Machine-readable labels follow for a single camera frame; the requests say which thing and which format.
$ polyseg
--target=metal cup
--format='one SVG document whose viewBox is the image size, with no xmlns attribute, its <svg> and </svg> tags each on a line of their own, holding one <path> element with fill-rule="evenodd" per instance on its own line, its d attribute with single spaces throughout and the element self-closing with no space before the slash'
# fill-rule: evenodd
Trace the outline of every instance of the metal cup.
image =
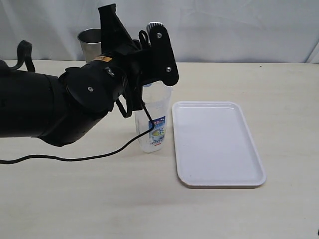
<svg viewBox="0 0 319 239">
<path fill-rule="evenodd" d="M 98 28 L 86 29 L 79 33 L 82 51 L 86 62 L 92 61 L 101 54 L 101 30 Z"/>
</svg>

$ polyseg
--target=bottle label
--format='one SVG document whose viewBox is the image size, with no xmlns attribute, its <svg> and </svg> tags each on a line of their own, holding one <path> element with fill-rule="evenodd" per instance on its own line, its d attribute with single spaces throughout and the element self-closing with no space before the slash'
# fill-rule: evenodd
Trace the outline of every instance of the bottle label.
<svg viewBox="0 0 319 239">
<path fill-rule="evenodd" d="M 154 119 L 154 124 L 155 127 L 154 129 L 150 132 L 150 144 L 157 146 L 162 144 L 165 136 L 165 116 Z M 149 121 L 149 129 L 152 128 L 152 123 Z"/>
</svg>

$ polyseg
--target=table surface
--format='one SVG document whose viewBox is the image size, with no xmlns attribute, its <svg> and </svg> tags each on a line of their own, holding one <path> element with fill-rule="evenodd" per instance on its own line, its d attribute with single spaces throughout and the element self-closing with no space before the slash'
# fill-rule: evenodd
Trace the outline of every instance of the table surface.
<svg viewBox="0 0 319 239">
<path fill-rule="evenodd" d="M 53 75 L 83 64 L 35 61 L 37 72 Z M 262 187 L 184 187 L 176 174 L 170 113 L 164 148 L 152 154 L 134 142 L 108 158 L 0 166 L 1 238 L 318 238 L 319 65 L 180 63 L 178 68 L 172 104 L 241 106 L 267 173 Z M 63 148 L 36 138 L 2 138 L 1 158 L 95 155 L 134 135 L 134 117 L 124 119 L 114 110 Z"/>
</svg>

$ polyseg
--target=orange label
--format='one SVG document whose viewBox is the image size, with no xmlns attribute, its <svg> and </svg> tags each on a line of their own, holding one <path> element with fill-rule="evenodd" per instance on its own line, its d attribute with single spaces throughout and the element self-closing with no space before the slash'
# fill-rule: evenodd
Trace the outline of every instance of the orange label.
<svg viewBox="0 0 319 239">
<path fill-rule="evenodd" d="M 109 62 L 111 61 L 113 58 L 109 57 L 109 56 L 98 56 L 97 58 L 94 59 L 94 61 L 105 61 L 105 62 Z"/>
</svg>

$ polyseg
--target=clear plastic bottle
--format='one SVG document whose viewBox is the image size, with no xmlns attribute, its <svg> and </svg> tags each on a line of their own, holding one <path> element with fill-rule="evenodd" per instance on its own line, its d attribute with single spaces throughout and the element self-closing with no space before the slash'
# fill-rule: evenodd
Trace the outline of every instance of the clear plastic bottle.
<svg viewBox="0 0 319 239">
<path fill-rule="evenodd" d="M 172 87 L 166 86 L 162 81 L 143 87 L 142 98 L 155 123 L 154 129 L 150 133 L 139 138 L 140 147 L 146 153 L 163 148 L 171 94 Z M 152 127 L 143 110 L 136 111 L 134 114 L 137 134 L 143 133 Z"/>
</svg>

